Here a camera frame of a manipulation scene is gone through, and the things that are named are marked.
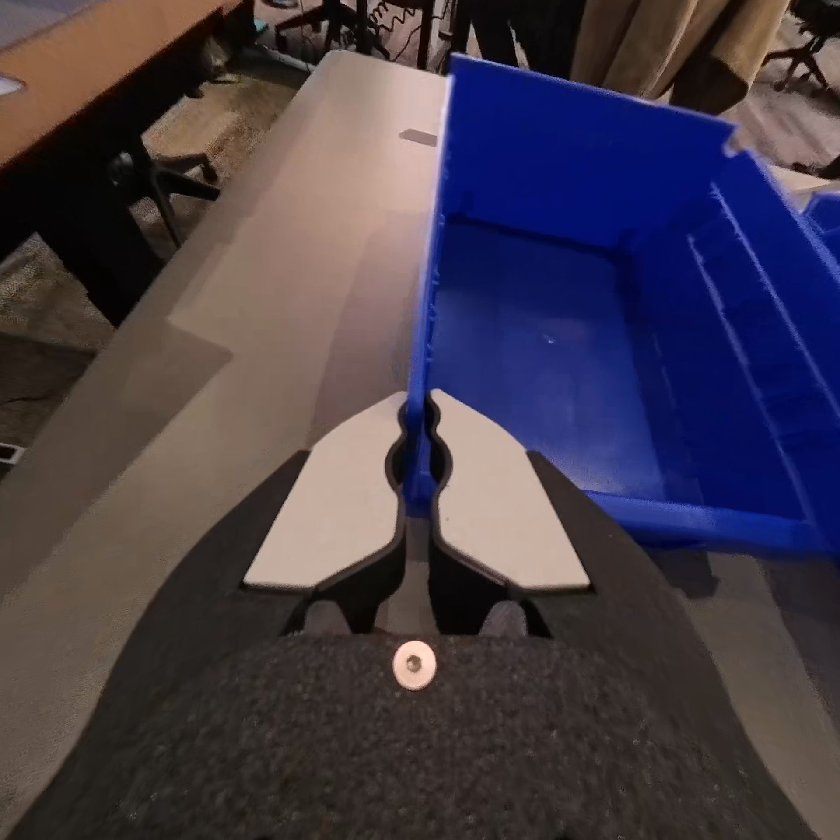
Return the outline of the wooden topped desk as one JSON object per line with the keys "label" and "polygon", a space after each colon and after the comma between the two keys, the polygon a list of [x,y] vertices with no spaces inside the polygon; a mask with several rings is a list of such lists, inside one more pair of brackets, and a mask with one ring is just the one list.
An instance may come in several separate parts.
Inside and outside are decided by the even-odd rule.
{"label": "wooden topped desk", "polygon": [[2,258],[39,235],[118,327],[161,273],[109,167],[208,79],[210,38],[256,36],[256,2],[2,2]]}

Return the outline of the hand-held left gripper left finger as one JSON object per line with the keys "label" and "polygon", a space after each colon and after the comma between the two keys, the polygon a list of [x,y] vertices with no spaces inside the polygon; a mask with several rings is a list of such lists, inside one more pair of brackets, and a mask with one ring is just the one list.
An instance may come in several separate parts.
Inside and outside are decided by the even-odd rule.
{"label": "hand-held left gripper left finger", "polygon": [[336,426],[308,452],[243,583],[323,589],[389,550],[403,525],[406,392]]}

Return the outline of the blue plastic bin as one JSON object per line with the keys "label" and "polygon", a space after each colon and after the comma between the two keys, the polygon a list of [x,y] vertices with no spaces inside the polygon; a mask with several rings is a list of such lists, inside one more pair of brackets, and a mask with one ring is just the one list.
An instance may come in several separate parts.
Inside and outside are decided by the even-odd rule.
{"label": "blue plastic bin", "polygon": [[838,557],[838,247],[734,127],[450,60],[408,379],[637,541]]}
{"label": "blue plastic bin", "polygon": [[824,242],[838,247],[839,191],[812,193],[801,215]]}

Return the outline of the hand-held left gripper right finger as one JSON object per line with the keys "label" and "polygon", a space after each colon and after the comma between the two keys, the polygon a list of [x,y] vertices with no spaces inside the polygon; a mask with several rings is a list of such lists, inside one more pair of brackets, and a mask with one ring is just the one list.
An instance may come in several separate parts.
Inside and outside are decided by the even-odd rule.
{"label": "hand-held left gripper right finger", "polygon": [[442,459],[433,503],[442,548],[516,591],[588,589],[591,579],[525,447],[438,388],[427,404],[427,433]]}

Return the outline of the black chair base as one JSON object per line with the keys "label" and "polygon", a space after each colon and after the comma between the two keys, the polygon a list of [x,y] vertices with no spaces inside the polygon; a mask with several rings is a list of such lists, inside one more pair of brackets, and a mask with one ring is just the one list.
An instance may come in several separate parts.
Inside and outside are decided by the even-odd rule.
{"label": "black chair base", "polygon": [[307,11],[303,2],[297,3],[299,14],[295,14],[274,26],[274,46],[279,52],[287,52],[287,33],[297,30],[301,39],[309,29],[317,34],[322,25],[326,25],[321,56],[326,56],[333,47],[340,45],[342,35],[349,35],[355,51],[365,56],[377,54],[384,60],[390,60],[391,54],[382,42],[378,27],[373,24],[367,1],[323,1]]}
{"label": "black chair base", "polygon": [[107,172],[127,206],[146,198],[156,205],[177,248],[182,246],[183,236],[176,225],[171,196],[214,202],[221,194],[216,170],[205,153],[156,159],[140,143],[131,152],[122,152],[114,158]]}

